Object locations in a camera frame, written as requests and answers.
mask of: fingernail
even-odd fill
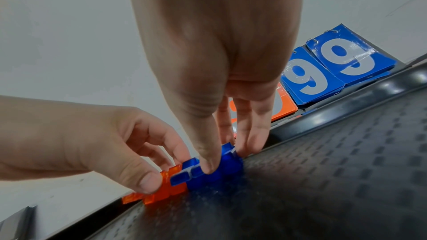
[[[215,171],[215,165],[212,161],[208,161],[205,158],[200,157],[200,166],[204,173],[211,174]]]
[[[162,177],[160,173],[149,172],[139,183],[142,193],[152,194],[155,193],[161,186]]]

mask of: white wall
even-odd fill
[[[408,62],[427,53],[426,14],[427,0],[305,0],[297,45],[344,23]],[[0,0],[0,94],[138,106],[184,136],[146,63],[130,0]],[[127,191],[95,173],[0,182],[0,220],[37,204],[43,239]]]

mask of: white digit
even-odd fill
[[[336,55],[332,51],[333,46],[343,47],[347,51],[347,54],[345,56]],[[349,66],[343,69],[341,73],[344,73],[346,75],[357,76],[365,74],[372,70],[375,66],[375,61],[371,57],[371,54],[373,54],[375,51],[373,49],[365,51],[359,45],[349,40],[328,40],[322,45],[320,51],[322,52],[322,55],[326,58],[326,60],[339,65],[347,64],[353,59],[356,59],[360,65],[357,68]]]
[[[294,73],[292,68],[294,66],[301,67],[305,74],[303,76],[298,76]],[[296,84],[305,84],[310,81],[310,78],[313,78],[316,86],[311,87],[306,85],[300,91],[307,95],[316,95],[323,92],[328,87],[328,80],[325,75],[312,63],[304,59],[293,59],[289,61],[288,65],[285,68],[284,74],[289,81]]]

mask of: black textured surface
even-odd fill
[[[427,89],[245,159],[94,240],[427,239]]]

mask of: hand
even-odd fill
[[[137,108],[0,96],[0,179],[22,180],[96,171],[145,194],[161,169],[190,159],[175,130]]]
[[[261,151],[301,1],[132,0],[151,68],[204,172],[218,167],[221,144],[234,142],[229,97],[238,154]]]

